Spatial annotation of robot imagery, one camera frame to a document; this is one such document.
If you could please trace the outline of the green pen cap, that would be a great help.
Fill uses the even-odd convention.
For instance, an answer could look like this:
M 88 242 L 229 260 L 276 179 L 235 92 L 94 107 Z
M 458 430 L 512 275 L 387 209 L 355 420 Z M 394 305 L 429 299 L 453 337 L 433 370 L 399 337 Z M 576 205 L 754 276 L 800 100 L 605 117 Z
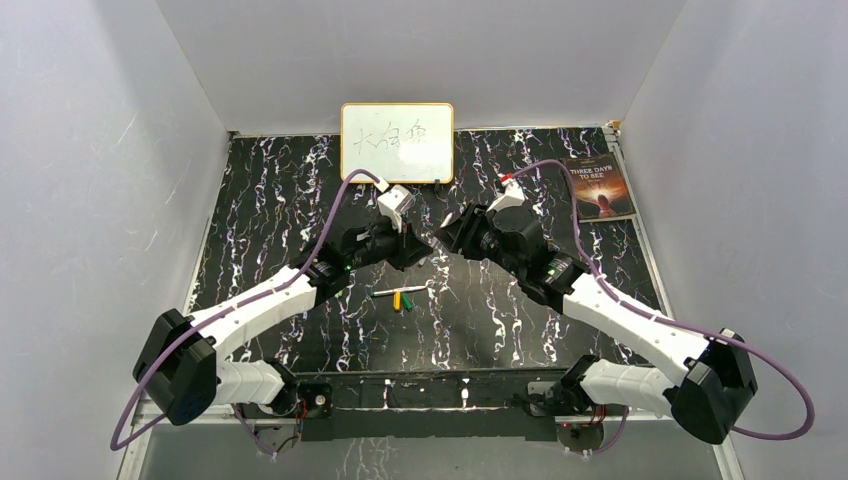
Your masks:
M 412 311 L 414 309 L 414 304 L 411 298 L 406 294 L 402 293 L 400 296 L 401 303 L 406 311 Z

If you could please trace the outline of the white pen red tip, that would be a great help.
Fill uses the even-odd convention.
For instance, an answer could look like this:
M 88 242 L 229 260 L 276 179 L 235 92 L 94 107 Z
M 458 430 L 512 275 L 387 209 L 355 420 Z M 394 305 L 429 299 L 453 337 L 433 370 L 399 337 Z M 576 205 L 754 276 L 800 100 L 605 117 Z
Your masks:
M 441 225 L 440 225 L 440 229 L 445 228 L 446 226 L 448 226 L 450 223 L 452 223 L 452 222 L 454 221 L 454 219 L 455 219 L 455 215 L 454 215 L 454 213 L 453 213 L 453 212 L 450 212 L 450 213 L 449 213 L 449 214 L 448 214 L 448 215 L 444 218 L 444 220 L 442 221 L 442 223 L 441 223 Z

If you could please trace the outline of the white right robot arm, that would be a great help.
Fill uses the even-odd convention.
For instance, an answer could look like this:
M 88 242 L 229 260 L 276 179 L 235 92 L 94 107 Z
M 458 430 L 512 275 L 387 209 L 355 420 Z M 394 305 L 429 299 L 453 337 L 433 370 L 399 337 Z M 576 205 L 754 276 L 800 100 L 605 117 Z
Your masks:
M 449 215 L 436 238 L 469 260 L 489 260 L 511 273 L 536 303 L 585 323 L 623 343 L 648 361 L 628 366 L 581 357 L 544 394 L 531 397 L 554 413 L 590 413 L 616 404 L 673 418 L 695 438 L 720 444 L 757 391 L 741 338 L 722 341 L 663 325 L 626 307 L 628 296 L 601 287 L 589 266 L 548 241 L 525 206 L 491 211 L 467 206 Z

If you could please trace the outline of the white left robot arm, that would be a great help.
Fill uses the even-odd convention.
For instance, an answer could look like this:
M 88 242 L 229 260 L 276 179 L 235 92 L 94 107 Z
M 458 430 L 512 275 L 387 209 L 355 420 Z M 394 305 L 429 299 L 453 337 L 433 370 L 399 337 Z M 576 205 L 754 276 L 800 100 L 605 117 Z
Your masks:
M 404 270 L 432 252 L 410 224 L 395 228 L 384 216 L 343 232 L 332 230 L 235 297 L 188 315 L 175 309 L 161 314 L 133 378 L 174 426 L 225 404 L 255 404 L 289 416 L 306 400 L 302 380 L 278 360 L 235 362 L 231 354 L 284 320 L 326 303 L 350 285 L 355 270 L 381 262 Z

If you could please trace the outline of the white pen lower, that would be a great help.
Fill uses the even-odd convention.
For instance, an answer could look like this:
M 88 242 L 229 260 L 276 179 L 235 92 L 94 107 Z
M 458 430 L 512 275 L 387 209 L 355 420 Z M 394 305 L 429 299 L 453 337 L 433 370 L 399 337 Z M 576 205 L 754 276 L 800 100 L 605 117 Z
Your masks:
M 418 291 L 426 290 L 427 288 L 428 287 L 426 285 L 419 285 L 419 286 L 407 286 L 407 287 L 400 287 L 400 288 L 389 289 L 389 290 L 374 291 L 374 292 L 371 292 L 371 297 L 381 297 L 381 296 L 395 295 L 395 294 L 408 293 L 408 292 L 418 292 Z

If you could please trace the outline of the dark Three Days book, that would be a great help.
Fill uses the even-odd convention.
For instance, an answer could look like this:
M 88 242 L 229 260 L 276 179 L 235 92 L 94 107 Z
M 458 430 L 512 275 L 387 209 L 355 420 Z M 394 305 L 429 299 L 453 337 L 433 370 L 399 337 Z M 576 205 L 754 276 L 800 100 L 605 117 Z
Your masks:
M 581 222 L 609 221 L 634 215 L 627 181 L 613 153 L 566 158 Z

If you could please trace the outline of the white dry-erase board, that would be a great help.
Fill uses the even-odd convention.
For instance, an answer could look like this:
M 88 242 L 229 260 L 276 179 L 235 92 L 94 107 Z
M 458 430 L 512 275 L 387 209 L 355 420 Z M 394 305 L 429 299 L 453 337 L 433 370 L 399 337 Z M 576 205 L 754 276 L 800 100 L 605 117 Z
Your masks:
M 364 169 L 390 183 L 449 184 L 455 177 L 454 108 L 445 102 L 341 107 L 340 176 Z

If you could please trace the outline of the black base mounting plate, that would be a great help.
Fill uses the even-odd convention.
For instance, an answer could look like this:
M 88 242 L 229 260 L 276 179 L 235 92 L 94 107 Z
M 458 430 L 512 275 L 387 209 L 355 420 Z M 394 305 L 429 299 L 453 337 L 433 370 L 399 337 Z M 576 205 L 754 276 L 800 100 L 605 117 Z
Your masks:
M 562 369 L 330 372 L 298 377 L 308 441 L 365 437 L 522 437 L 554 441 L 582 414 Z

